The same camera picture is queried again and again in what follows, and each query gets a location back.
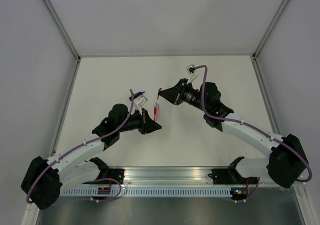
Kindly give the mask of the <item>red gel pen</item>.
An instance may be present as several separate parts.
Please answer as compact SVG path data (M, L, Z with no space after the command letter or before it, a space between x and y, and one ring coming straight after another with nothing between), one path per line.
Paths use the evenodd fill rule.
M157 102L154 103L153 107L153 121L157 121L157 115L158 115L158 109L159 109L159 104Z

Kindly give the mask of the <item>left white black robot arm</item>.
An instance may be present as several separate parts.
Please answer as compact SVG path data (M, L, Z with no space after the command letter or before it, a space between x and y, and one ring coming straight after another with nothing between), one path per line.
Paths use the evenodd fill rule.
M123 132L137 130L147 135L161 129L146 109L132 110L121 103L114 105L81 144L48 158L37 156L30 162L21 183L26 202L44 210L75 186L104 184L109 178L109 166L97 154L114 145Z

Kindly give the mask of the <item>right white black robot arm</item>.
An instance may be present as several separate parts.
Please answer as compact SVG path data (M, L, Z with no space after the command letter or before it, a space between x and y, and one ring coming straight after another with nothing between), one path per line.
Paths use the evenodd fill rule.
M309 164L295 135L266 132L248 123L221 102L221 93L213 82L194 89L182 78L175 86L159 91L158 96L176 106L187 103L202 110L210 127L235 136L264 155L264 158L237 157L228 166L227 176L232 183L238 184L246 178L270 178L289 189Z

